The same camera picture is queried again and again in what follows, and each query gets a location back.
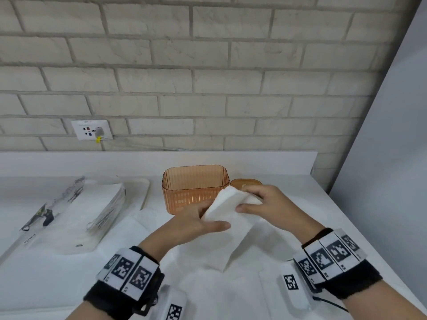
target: qr code-like marker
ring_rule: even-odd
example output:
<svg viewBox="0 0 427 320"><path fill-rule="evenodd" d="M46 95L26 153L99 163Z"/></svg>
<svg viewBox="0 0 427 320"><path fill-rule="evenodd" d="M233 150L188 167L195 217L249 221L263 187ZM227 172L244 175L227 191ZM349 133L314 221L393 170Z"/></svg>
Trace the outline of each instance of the qr code-like marker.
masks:
<svg viewBox="0 0 427 320"><path fill-rule="evenodd" d="M130 283L136 286L140 290L144 290L148 280L151 277L151 272L143 268L142 266L138 267L137 271L133 274Z"/></svg>
<svg viewBox="0 0 427 320"><path fill-rule="evenodd" d="M299 266L304 270L304 272L308 275L314 275L317 273L317 270L313 267L312 263L308 260L308 258L303 259L298 262Z"/></svg>
<svg viewBox="0 0 427 320"><path fill-rule="evenodd" d="M169 307L169 312L167 313L166 320L179 320L181 316L182 307L171 304Z"/></svg>
<svg viewBox="0 0 427 320"><path fill-rule="evenodd" d="M344 247L343 243L339 240L331 243L326 249L332 254L337 262L341 262L347 257L351 256L351 253Z"/></svg>
<svg viewBox="0 0 427 320"><path fill-rule="evenodd" d="M324 270L325 268L331 266L334 263L329 257L328 253L323 248L316 250L310 256L320 270Z"/></svg>
<svg viewBox="0 0 427 320"><path fill-rule="evenodd" d="M288 290L299 290L298 285L296 284L296 280L294 275L283 275L286 286L288 287Z"/></svg>
<svg viewBox="0 0 427 320"><path fill-rule="evenodd" d="M111 268L111 266L113 266L113 264L116 262L117 258L119 258L119 257L120 257L119 254L115 254L113 257L111 257L109 262L105 264L104 268L106 270L109 270Z"/></svg>
<svg viewBox="0 0 427 320"><path fill-rule="evenodd" d="M129 271L131 270L133 264L134 263L130 260L122 257L120 258L117 265L114 267L111 274L114 274L115 276L120 277L122 280L124 280L126 275L128 275Z"/></svg>
<svg viewBox="0 0 427 320"><path fill-rule="evenodd" d="M344 235L341 237L341 239L353 250L359 250L360 247L348 236Z"/></svg>

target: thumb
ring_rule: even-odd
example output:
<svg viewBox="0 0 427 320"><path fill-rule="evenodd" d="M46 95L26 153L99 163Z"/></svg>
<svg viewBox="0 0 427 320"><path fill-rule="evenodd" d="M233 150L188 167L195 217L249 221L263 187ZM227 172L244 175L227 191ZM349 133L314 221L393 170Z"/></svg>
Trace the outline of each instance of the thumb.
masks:
<svg viewBox="0 0 427 320"><path fill-rule="evenodd" d="M262 204L239 204L236 207L236 211L239 213L260 216L262 213Z"/></svg>
<svg viewBox="0 0 427 320"><path fill-rule="evenodd" d="M206 233L225 231L232 226L227 221L205 221L203 224Z"/></svg>

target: person's left hand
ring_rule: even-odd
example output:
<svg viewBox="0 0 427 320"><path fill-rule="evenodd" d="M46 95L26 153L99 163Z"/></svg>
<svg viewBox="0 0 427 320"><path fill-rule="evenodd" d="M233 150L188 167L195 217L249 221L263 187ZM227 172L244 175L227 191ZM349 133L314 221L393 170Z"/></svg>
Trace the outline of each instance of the person's left hand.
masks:
<svg viewBox="0 0 427 320"><path fill-rule="evenodd" d="M184 207L178 215L142 241L139 247L160 261L175 246L190 242L210 232L230 229L231 225L225 221L201 220L213 201L205 200Z"/></svg>

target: white controller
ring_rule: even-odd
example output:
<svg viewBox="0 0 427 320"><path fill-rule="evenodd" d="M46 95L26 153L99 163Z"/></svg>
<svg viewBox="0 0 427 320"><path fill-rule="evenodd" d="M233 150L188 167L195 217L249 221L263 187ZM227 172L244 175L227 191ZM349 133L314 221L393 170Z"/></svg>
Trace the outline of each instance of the white controller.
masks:
<svg viewBox="0 0 427 320"><path fill-rule="evenodd" d="M311 310L312 295L293 260L280 266L282 283L292 305L299 310Z"/></svg>
<svg viewBox="0 0 427 320"><path fill-rule="evenodd" d="M150 320L180 320L187 304L185 292L163 285L158 291L158 302L152 307Z"/></svg>

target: person's right arm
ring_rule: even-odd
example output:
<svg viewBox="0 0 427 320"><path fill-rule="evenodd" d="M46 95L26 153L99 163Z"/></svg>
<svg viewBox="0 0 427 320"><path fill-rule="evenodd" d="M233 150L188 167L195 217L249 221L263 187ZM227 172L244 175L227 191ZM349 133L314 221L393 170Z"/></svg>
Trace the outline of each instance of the person's right arm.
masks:
<svg viewBox="0 0 427 320"><path fill-rule="evenodd" d="M275 186L245 186L243 191L261 197L264 203L242 204L236 208L237 212L259 215L273 226L290 231L301 243L311 240L325 228ZM427 316L384 281L355 293L343 302L356 320L427 320Z"/></svg>

